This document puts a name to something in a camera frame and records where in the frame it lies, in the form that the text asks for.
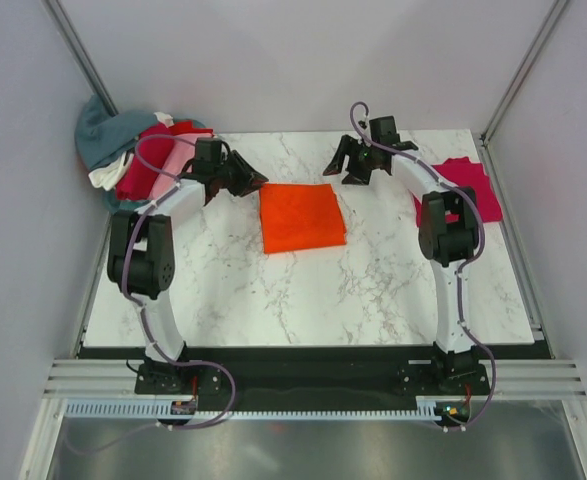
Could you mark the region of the orange t shirt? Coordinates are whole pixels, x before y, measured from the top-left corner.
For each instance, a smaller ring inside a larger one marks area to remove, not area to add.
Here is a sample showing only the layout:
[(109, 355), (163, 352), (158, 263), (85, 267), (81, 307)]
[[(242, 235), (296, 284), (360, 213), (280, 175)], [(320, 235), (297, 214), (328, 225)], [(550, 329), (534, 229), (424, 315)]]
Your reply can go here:
[(346, 226), (330, 184), (267, 184), (259, 191), (265, 254), (343, 246)]

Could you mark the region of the magenta t shirt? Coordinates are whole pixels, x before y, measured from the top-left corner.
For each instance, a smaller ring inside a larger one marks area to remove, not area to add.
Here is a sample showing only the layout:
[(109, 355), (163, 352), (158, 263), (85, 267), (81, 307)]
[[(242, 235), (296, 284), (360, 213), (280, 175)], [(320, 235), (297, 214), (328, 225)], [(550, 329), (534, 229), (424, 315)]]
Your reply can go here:
[[(432, 165), (430, 169), (437, 174), (439, 180), (443, 180), (446, 184), (454, 185), (458, 189), (472, 189), (472, 192), (467, 191), (467, 195), (475, 197), (477, 210), (484, 223), (502, 220), (502, 208), (493, 192), (490, 179), (480, 163), (472, 162), (469, 157), (449, 158), (443, 163)], [(445, 194), (449, 193), (449, 190), (439, 185), (436, 179), (420, 166), (409, 168), (408, 180), (408, 189), (413, 194), (415, 205), (416, 226), (420, 227), (422, 198), (431, 192)]]

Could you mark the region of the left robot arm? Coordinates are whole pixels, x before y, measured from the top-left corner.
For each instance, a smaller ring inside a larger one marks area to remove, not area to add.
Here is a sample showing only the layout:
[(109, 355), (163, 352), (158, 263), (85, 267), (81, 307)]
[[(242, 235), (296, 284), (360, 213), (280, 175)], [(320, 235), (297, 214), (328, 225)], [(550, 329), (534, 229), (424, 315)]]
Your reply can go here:
[(112, 215), (107, 275), (136, 309), (145, 336), (146, 357), (163, 363), (158, 382), (171, 393), (181, 393), (191, 385), (193, 371), (183, 357), (186, 344), (178, 331), (169, 294), (176, 274), (173, 221), (198, 214), (221, 190), (245, 197), (264, 187), (268, 178), (216, 137), (194, 141), (194, 156), (180, 173), (170, 173), (143, 156), (143, 146), (154, 140), (185, 140), (153, 134), (135, 146), (134, 160), (169, 178), (171, 186), (149, 200), (141, 211), (119, 210)]

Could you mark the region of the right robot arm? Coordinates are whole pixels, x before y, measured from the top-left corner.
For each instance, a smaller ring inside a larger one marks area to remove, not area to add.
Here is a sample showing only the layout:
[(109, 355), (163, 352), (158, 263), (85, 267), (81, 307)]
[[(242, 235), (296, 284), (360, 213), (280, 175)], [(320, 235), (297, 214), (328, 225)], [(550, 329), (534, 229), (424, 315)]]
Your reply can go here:
[(446, 180), (424, 161), (418, 147), (403, 141), (392, 116), (353, 121), (358, 136), (340, 138), (325, 176), (346, 174), (342, 182), (365, 186), (382, 170), (397, 177), (419, 200), (418, 243), (430, 262), (436, 287), (435, 345), (445, 354), (462, 354), (477, 344), (469, 329), (468, 280), (482, 255), (485, 232), (475, 191)]

